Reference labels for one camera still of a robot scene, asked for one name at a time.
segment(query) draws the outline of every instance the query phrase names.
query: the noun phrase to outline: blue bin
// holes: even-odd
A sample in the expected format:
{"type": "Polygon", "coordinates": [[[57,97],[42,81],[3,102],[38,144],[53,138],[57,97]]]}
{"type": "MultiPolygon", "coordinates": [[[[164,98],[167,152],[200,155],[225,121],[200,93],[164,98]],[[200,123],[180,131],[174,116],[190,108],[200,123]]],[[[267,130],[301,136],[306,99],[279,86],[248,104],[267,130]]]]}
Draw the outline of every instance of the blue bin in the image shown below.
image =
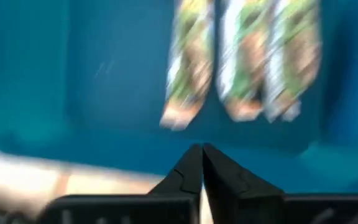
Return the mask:
{"type": "Polygon", "coordinates": [[[323,64],[296,121],[233,123],[212,86],[171,132],[173,0],[0,0],[0,150],[166,174],[210,142],[287,192],[358,192],[358,0],[321,5],[323,64]]]}

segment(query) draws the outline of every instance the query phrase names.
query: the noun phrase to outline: blue tray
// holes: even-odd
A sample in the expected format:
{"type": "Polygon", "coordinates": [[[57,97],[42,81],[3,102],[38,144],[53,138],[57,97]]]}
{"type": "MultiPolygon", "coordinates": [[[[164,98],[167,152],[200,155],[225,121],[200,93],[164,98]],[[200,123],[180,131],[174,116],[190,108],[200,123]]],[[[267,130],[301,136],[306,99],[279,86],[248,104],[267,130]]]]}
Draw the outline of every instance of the blue tray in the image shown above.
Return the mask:
{"type": "Polygon", "coordinates": [[[158,126],[173,0],[0,0],[0,150],[166,174],[210,142],[287,192],[358,192],[358,0],[322,15],[322,69],[295,122],[235,124],[212,86],[173,133],[158,126]]]}

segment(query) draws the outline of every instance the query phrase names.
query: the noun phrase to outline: black object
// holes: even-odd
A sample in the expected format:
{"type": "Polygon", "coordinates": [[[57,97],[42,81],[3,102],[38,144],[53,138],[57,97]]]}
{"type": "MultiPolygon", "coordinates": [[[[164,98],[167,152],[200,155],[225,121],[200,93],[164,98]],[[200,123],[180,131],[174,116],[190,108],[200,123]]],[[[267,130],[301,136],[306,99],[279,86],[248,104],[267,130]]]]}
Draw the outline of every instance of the black object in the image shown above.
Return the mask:
{"type": "Polygon", "coordinates": [[[286,195],[210,144],[203,165],[215,224],[358,224],[358,195],[286,195]]]}
{"type": "Polygon", "coordinates": [[[36,224],[198,224],[202,148],[191,146],[147,195],[70,195],[53,201],[36,224]]]}

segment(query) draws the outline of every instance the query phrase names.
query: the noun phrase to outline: snack bar wrapper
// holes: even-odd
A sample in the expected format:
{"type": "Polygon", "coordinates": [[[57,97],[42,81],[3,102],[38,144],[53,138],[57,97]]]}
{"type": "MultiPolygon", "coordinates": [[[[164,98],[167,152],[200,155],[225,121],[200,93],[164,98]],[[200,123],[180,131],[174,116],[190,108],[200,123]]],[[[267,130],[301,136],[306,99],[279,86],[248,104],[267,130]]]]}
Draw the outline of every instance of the snack bar wrapper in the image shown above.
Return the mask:
{"type": "Polygon", "coordinates": [[[201,109],[211,83],[214,7],[212,0],[175,0],[175,5],[167,98],[160,124],[181,130],[201,109]]]}
{"type": "Polygon", "coordinates": [[[319,1],[275,0],[270,18],[265,112],[269,121],[280,115],[292,121],[320,66],[319,1]]]}
{"type": "Polygon", "coordinates": [[[262,111],[270,0],[224,0],[221,19],[218,92],[234,121],[250,121],[262,111]]]}

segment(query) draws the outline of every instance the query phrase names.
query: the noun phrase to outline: packaged food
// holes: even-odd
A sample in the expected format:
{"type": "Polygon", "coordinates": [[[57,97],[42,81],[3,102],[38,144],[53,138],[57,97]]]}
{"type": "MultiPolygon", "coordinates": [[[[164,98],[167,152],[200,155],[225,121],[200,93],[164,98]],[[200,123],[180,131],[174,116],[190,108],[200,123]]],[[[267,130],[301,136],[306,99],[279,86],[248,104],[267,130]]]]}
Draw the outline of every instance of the packaged food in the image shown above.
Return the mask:
{"type": "Polygon", "coordinates": [[[224,0],[218,92],[234,121],[256,119],[265,76],[269,0],[224,0]]]}
{"type": "Polygon", "coordinates": [[[175,1],[167,99],[160,124],[181,130],[201,109],[211,83],[214,7],[212,0],[175,1]]]}
{"type": "Polygon", "coordinates": [[[273,121],[300,113],[298,97],[312,84],[321,60],[318,0],[276,0],[272,5],[265,112],[273,121]]]}

